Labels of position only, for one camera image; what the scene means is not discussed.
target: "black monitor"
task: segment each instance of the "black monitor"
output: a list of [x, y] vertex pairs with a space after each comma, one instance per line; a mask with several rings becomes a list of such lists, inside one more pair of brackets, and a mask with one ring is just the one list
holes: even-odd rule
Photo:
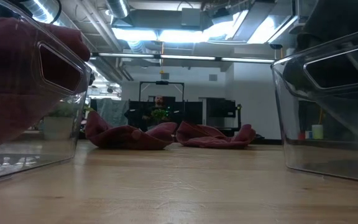
[[207, 115], [212, 118], [235, 118], [236, 102], [221, 98], [208, 98]]
[[186, 102], [183, 120], [193, 124], [203, 124], [203, 102]]

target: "ceiling light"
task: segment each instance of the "ceiling light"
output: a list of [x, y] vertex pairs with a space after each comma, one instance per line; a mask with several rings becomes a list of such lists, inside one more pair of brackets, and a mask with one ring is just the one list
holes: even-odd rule
[[247, 41], [248, 44], [264, 44], [275, 33], [274, 20], [268, 16]]
[[248, 14], [248, 10], [244, 10], [242, 12], [237, 12], [236, 14], [233, 15], [234, 24], [232, 25], [230, 30], [226, 33], [225, 40], [234, 37], [234, 34], [236, 34], [237, 30], [239, 30], [242, 22], [244, 21], [244, 19], [246, 19], [247, 14]]
[[125, 54], [125, 53], [99, 53], [102, 57], [120, 57], [120, 58], [154, 58], [152, 54]]
[[267, 41], [268, 43], [273, 42], [275, 39], [277, 39], [277, 37], [279, 37], [280, 35], [282, 35], [284, 33], [284, 31], [286, 31], [296, 20], [298, 19], [298, 16], [294, 16], [292, 17], [292, 19], [290, 21], [288, 21], [280, 30], [278, 30], [273, 37], [269, 38], [269, 40]]
[[113, 87], [120, 87], [118, 83], [111, 83], [111, 82], [93, 82], [92, 85], [96, 87], [107, 87], [107, 86], [113, 86]]
[[159, 40], [170, 43], [200, 43], [208, 40], [201, 31], [163, 30]]
[[273, 63], [272, 59], [257, 58], [222, 58], [222, 62], [251, 62], [251, 63]]
[[116, 96], [116, 95], [88, 95], [88, 97], [93, 98], [93, 99], [110, 98], [112, 100], [121, 100], [121, 97]]
[[163, 59], [185, 59], [185, 60], [215, 60], [215, 57], [188, 56], [188, 55], [161, 55]]
[[154, 30], [112, 28], [117, 39], [126, 41], [157, 40]]

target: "crumpled red towel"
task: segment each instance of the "crumpled red towel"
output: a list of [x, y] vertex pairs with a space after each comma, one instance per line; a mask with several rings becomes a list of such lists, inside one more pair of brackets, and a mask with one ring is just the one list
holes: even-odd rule
[[189, 147], [207, 147], [215, 149], [243, 149], [256, 135], [250, 124], [241, 127], [237, 136], [226, 137], [216, 128], [190, 124], [183, 121], [177, 130], [177, 140]]
[[86, 120], [85, 134], [87, 139], [101, 148], [163, 149], [173, 143], [172, 133], [176, 127], [176, 123], [167, 122], [145, 133], [129, 125], [113, 128], [97, 112], [91, 111]]
[[[89, 60], [90, 52], [82, 43], [80, 31], [50, 24], [41, 26], [71, 48], [79, 58]], [[28, 22], [0, 18], [0, 144], [20, 135], [65, 97], [41, 87], [36, 81], [40, 68], [34, 62], [39, 59], [39, 41], [59, 50], [60, 46], [53, 39]], [[45, 77], [71, 85], [74, 94], [87, 89], [86, 77], [79, 80], [78, 72], [74, 73], [67, 63], [56, 60], [50, 52], [41, 51], [41, 54]]]

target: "wall vent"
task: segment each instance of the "wall vent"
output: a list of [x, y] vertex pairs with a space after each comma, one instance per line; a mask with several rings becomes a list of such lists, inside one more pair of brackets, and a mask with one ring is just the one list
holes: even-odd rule
[[212, 82], [216, 82], [218, 80], [218, 75], [210, 74], [209, 75], [209, 80], [212, 81]]
[[161, 73], [161, 80], [169, 80], [169, 73]]

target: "white wall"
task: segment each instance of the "white wall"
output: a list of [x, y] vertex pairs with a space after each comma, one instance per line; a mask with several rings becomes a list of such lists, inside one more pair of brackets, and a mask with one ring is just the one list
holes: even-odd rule
[[[128, 72], [135, 79], [134, 82], [124, 82], [122, 84], [122, 100], [139, 99], [139, 82], [155, 82], [160, 81], [159, 67], [139, 68], [128, 67]], [[219, 68], [187, 68], [181, 67], [165, 67], [164, 72], [170, 74], [170, 82], [185, 83], [185, 99], [188, 101], [198, 101], [200, 97], [225, 97], [225, 73], [220, 72]], [[209, 81], [209, 74], [217, 74], [216, 82]], [[174, 96], [177, 101], [181, 101], [181, 93], [173, 85], [156, 85], [150, 84], [141, 96], [142, 101], [147, 101], [149, 96]]]
[[226, 73], [225, 94], [242, 105], [243, 124], [251, 124], [267, 139], [281, 139], [270, 65], [235, 63]]
[[[160, 68], [128, 67], [134, 82], [122, 84], [123, 100], [138, 100], [140, 81], [159, 81]], [[226, 98], [242, 105], [241, 119], [243, 124], [251, 124], [254, 129], [267, 139], [281, 139], [280, 125], [275, 99], [275, 87], [270, 65], [256, 63], [235, 63], [226, 73], [219, 68], [165, 67], [170, 73], [170, 82], [185, 83], [185, 100], [198, 101], [202, 97]], [[209, 74], [217, 74], [218, 81], [210, 82]], [[181, 93], [174, 86], [151, 84], [142, 92], [142, 101], [149, 96], [174, 96], [181, 101]], [[233, 127], [236, 120], [226, 119], [226, 126]]]

